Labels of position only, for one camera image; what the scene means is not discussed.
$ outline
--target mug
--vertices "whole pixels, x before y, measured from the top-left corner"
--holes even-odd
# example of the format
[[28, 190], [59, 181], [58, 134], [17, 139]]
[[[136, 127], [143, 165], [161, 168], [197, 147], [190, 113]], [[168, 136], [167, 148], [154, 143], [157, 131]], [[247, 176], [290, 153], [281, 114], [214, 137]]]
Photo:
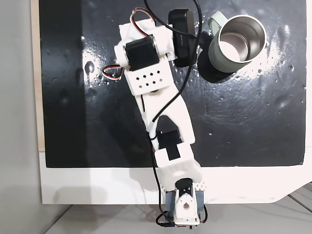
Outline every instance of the mug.
[[227, 19], [216, 12], [209, 19], [213, 40], [209, 60], [219, 71], [233, 73], [251, 63], [264, 49], [267, 33], [256, 18], [248, 15]]

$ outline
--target white table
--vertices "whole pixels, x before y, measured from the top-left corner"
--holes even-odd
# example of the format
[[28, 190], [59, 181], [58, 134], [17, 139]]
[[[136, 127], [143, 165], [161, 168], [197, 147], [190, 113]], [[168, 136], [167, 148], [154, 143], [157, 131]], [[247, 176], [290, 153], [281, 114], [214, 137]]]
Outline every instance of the white table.
[[[312, 0], [307, 0], [312, 9]], [[307, 21], [312, 16], [307, 14]], [[152, 168], [47, 168], [44, 153], [38, 0], [32, 0], [33, 53], [42, 202], [44, 204], [157, 204]], [[312, 61], [307, 29], [307, 64]], [[307, 67], [306, 152], [291, 167], [203, 168], [205, 203], [271, 203], [312, 181], [312, 77]]]

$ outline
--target wet black surface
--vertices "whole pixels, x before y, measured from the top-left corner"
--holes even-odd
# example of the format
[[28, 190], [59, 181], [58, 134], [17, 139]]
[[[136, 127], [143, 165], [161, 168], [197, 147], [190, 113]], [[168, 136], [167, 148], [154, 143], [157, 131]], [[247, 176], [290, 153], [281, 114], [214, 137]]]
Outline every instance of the wet black surface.
[[[192, 1], [150, 1], [162, 19]], [[290, 166], [303, 162], [306, 109], [306, 2], [200, 0], [204, 31], [219, 10], [265, 26], [265, 53], [234, 74], [207, 61], [209, 33], [183, 98], [202, 167]], [[151, 167], [145, 126], [125, 78], [102, 78], [115, 64], [119, 24], [142, 0], [39, 1], [42, 88], [48, 167]], [[186, 69], [172, 66], [177, 87]], [[162, 130], [169, 128], [160, 121]]]

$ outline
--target black cable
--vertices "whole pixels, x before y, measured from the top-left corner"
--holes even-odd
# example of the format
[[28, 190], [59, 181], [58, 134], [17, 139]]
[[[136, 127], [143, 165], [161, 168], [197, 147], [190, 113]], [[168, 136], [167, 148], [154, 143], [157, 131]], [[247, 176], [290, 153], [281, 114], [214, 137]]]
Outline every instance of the black cable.
[[292, 200], [294, 200], [295, 202], [297, 202], [300, 206], [302, 206], [304, 209], [306, 209], [307, 211], [309, 211], [310, 213], [312, 213], [312, 210], [307, 207], [306, 205], [304, 205], [302, 202], [300, 202], [299, 200], [297, 200], [296, 198], [294, 198], [292, 195], [288, 195]]
[[158, 215], [158, 217], [156, 218], [156, 224], [161, 226], [161, 223], [159, 222], [159, 219], [162, 217], [162, 214]]
[[[201, 31], [202, 31], [202, 13], [201, 13], [201, 9], [200, 9], [200, 5], [199, 5], [199, 2], [198, 0], [193, 0], [193, 2], [195, 3], [196, 5], [196, 8], [197, 8], [197, 11], [198, 11], [198, 20], [199, 20], [199, 26], [198, 26], [198, 33], [197, 33], [197, 36], [196, 36], [196, 42], [195, 42], [195, 47], [194, 47], [194, 50], [193, 50], [193, 53], [192, 53], [192, 57], [191, 57], [191, 60], [190, 61], [193, 61], [195, 59], [195, 57], [197, 56], [197, 52], [196, 52], [196, 49], [199, 45], [199, 39], [200, 39], [200, 35], [201, 35]], [[188, 34], [188, 33], [182, 33], [178, 30], [175, 30], [174, 28], [168, 26], [166, 23], [164, 23], [161, 19], [159, 19], [153, 12], [152, 10], [150, 9], [148, 3], [147, 3], [147, 0], [144, 0], [144, 3], [145, 3], [145, 6], [146, 8], [148, 9], [148, 11], [151, 13], [151, 15], [158, 21], [160, 22], [162, 25], [166, 26], [167, 28], [169, 28], [170, 30], [172, 30], [173, 32], [175, 33], [179, 33], [179, 34], [182, 34], [182, 35], [186, 35], [188, 37], [190, 37], [190, 35], [192, 34]], [[187, 73], [186, 73], [186, 77], [184, 79], [184, 82], [182, 84], [182, 87], [181, 89], [179, 90], [179, 92], [157, 113], [157, 115], [153, 118], [152, 122], [155, 122], [156, 119], [161, 115], [161, 113], [168, 107], [170, 106], [171, 103], [173, 103], [177, 97], [179, 95], [181, 95], [181, 93], [183, 92], [185, 86], [186, 86], [186, 83], [187, 81], [189, 80], [189, 77], [190, 77], [190, 74], [191, 74], [191, 70], [192, 70], [192, 65], [189, 66], [188, 70], [187, 70]]]
[[205, 204], [204, 204], [204, 210], [205, 210], [205, 219], [202, 221], [202, 223], [205, 223], [208, 219], [208, 212], [207, 212], [207, 208]]
[[165, 217], [165, 219], [168, 220], [169, 224], [174, 227], [175, 224], [172, 221], [170, 221], [170, 219], [166, 216], [166, 214], [164, 213], [164, 211], [161, 208], [161, 188], [160, 188], [160, 183], [159, 183], [157, 172], [156, 172], [156, 165], [155, 165], [155, 161], [154, 161], [154, 157], [153, 157], [153, 145], [152, 145], [152, 142], [150, 140], [149, 140], [149, 143], [150, 143], [150, 155], [151, 155], [151, 159], [152, 159], [154, 176], [155, 176], [157, 187], [158, 187], [158, 207], [159, 207], [159, 210], [161, 212], [161, 215], [163, 215]]
[[144, 4], [145, 4], [147, 10], [151, 13], [151, 15], [152, 15], [159, 23], [161, 23], [162, 25], [164, 25], [166, 28], [170, 29], [171, 31], [173, 31], [173, 32], [175, 32], [175, 33], [178, 33], [178, 34], [181, 34], [181, 35], [185, 35], [185, 36], [188, 36], [188, 37], [193, 38], [193, 39], [196, 38], [196, 36], [193, 35], [193, 34], [191, 34], [191, 33], [181, 32], [181, 31], [178, 31], [178, 30], [176, 30], [176, 29], [170, 27], [170, 26], [167, 25], [164, 21], [162, 21], [157, 15], [155, 15], [155, 13], [151, 10], [150, 6], [148, 5], [147, 0], [144, 0]]

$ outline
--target wire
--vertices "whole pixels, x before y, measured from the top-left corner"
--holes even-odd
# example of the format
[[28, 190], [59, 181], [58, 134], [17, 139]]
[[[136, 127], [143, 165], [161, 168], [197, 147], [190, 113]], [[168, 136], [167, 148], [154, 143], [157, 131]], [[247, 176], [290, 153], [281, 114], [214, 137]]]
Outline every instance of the wire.
[[136, 7], [133, 11], [132, 14], [130, 15], [130, 23], [132, 24], [132, 26], [144, 37], [149, 37], [149, 35], [147, 33], [145, 33], [142, 29], [139, 28], [139, 26], [137, 25], [137, 23], [134, 20], [134, 15], [137, 11], [141, 11], [144, 12], [146, 15], [148, 15], [153, 21], [154, 23], [155, 18], [152, 16], [152, 14], [150, 12], [148, 12], [148, 10], [141, 8], [141, 7]]
[[155, 161], [154, 161], [154, 153], [153, 153], [153, 145], [152, 145], [152, 142], [149, 140], [149, 144], [150, 144], [150, 156], [151, 156], [151, 159], [152, 159], [152, 166], [153, 166], [153, 171], [154, 171], [154, 176], [155, 176], [155, 179], [156, 179], [156, 183], [157, 183], [157, 187], [158, 187], [158, 207], [159, 207], [159, 210], [161, 212], [161, 215], [163, 215], [165, 217], [166, 220], [168, 220], [168, 222], [175, 226], [175, 224], [166, 216], [166, 213], [164, 213], [164, 211], [162, 210], [161, 208], [161, 188], [160, 188], [160, 183], [159, 183], [159, 180], [158, 180], [158, 176], [157, 176], [157, 172], [156, 172], [156, 165], [155, 165]]
[[302, 202], [300, 202], [299, 200], [297, 200], [296, 198], [294, 198], [292, 195], [288, 194], [288, 196], [294, 200], [295, 202], [297, 202], [300, 206], [302, 206], [304, 209], [306, 209], [307, 211], [309, 211], [310, 213], [312, 213], [312, 210], [307, 207], [306, 205], [304, 205]]
[[181, 31], [178, 31], [178, 30], [176, 30], [176, 29], [170, 27], [170, 26], [167, 25], [165, 22], [163, 22], [159, 17], [157, 17], [157, 16], [155, 15], [155, 13], [154, 13], [154, 12], [151, 10], [151, 8], [149, 7], [149, 5], [148, 5], [148, 3], [147, 3], [147, 0], [144, 0], [144, 4], [145, 4], [147, 10], [150, 12], [150, 14], [151, 14], [159, 23], [161, 23], [162, 25], [164, 25], [166, 28], [170, 29], [171, 31], [173, 31], [173, 32], [175, 32], [175, 33], [178, 33], [178, 34], [181, 34], [181, 35], [185, 35], [185, 36], [188, 36], [188, 37], [193, 38], [193, 39], [196, 38], [196, 36], [193, 35], [193, 34], [191, 34], [191, 33], [181, 32]]
[[156, 224], [161, 226], [161, 223], [159, 222], [159, 219], [162, 217], [162, 214], [160, 214], [157, 218], [156, 218]]
[[121, 72], [120, 74], [117, 76], [117, 77], [114, 77], [114, 76], [111, 76], [109, 74], [106, 73], [107, 70], [111, 70], [111, 69], [118, 69], [118, 68], [121, 68], [120, 65], [116, 64], [116, 65], [110, 65], [110, 66], [107, 66], [107, 67], [104, 67], [102, 69], [102, 75], [108, 79], [111, 79], [111, 80], [119, 80], [121, 79], [122, 77], [122, 74], [124, 72], [124, 68], [121, 68]]
[[207, 212], [207, 208], [206, 208], [206, 205], [204, 204], [204, 210], [205, 210], [205, 218], [203, 221], [201, 221], [201, 223], [205, 223], [207, 222], [207, 219], [208, 219], [208, 212]]
[[[193, 0], [193, 2], [195, 3], [196, 5], [196, 8], [197, 8], [197, 11], [198, 11], [198, 20], [199, 20], [199, 26], [198, 26], [198, 33], [197, 33], [197, 36], [196, 36], [196, 41], [195, 41], [195, 46], [194, 46], [194, 50], [193, 50], [193, 53], [192, 53], [192, 57], [191, 57], [191, 60], [190, 61], [193, 61], [195, 59], [195, 57], [197, 56], [197, 52], [196, 52], [196, 49], [199, 45], [199, 39], [200, 39], [200, 35], [201, 35], [201, 31], [202, 31], [202, 13], [201, 13], [201, 8], [200, 8], [200, 5], [199, 5], [199, 2], [198, 0]], [[167, 28], [169, 28], [170, 30], [172, 30], [173, 32], [175, 33], [179, 33], [179, 34], [182, 34], [182, 35], [186, 35], [188, 37], [190, 37], [191, 35], [193, 34], [189, 34], [189, 33], [182, 33], [176, 29], [173, 29], [172, 27], [168, 26], [166, 23], [164, 23], [163, 21], [161, 21], [153, 12], [152, 10], [150, 9], [148, 3], [147, 3], [147, 0], [144, 0], [144, 3], [145, 3], [145, 6], [146, 8], [148, 9], [148, 11], [153, 15], [153, 17], [159, 21], [162, 25], [166, 26]], [[182, 84], [182, 87], [180, 88], [180, 90], [178, 91], [178, 93], [157, 113], [157, 115], [153, 118], [152, 122], [155, 123], [155, 121], [157, 120], [157, 118], [161, 115], [161, 113], [166, 110], [166, 108], [168, 106], [170, 106], [171, 103], [173, 103], [178, 96], [181, 95], [181, 93], [183, 92], [183, 90], [185, 89], [185, 86], [187, 84], [187, 81], [189, 80], [189, 77], [190, 77], [190, 74], [191, 74], [191, 70], [192, 70], [192, 65], [189, 66], [188, 70], [187, 70], [187, 73], [186, 73], [186, 77], [184, 79], [184, 82]]]

